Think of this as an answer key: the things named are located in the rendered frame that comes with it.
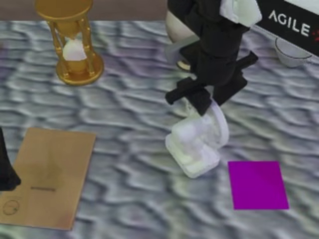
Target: purple paper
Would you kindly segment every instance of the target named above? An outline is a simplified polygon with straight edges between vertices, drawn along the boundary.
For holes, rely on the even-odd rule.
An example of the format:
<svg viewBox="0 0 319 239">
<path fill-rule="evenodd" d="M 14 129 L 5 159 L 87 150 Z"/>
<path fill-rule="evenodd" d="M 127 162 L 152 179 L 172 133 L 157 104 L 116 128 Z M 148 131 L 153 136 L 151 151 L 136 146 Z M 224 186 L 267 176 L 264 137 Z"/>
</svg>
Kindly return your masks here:
<svg viewBox="0 0 319 239">
<path fill-rule="evenodd" d="M 289 203 L 279 162 L 228 162 L 235 210 L 283 210 Z"/>
</svg>

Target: brown folder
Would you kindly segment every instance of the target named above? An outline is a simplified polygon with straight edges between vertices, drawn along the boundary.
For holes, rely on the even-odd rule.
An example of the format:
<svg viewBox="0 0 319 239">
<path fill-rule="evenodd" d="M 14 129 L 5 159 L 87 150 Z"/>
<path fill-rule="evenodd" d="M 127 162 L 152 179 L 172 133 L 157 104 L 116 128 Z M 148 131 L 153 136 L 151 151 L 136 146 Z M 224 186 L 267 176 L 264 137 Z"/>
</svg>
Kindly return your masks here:
<svg viewBox="0 0 319 239">
<path fill-rule="evenodd" d="M 95 134 L 29 128 L 13 165 L 22 184 L 0 195 L 0 223 L 71 230 Z"/>
</svg>

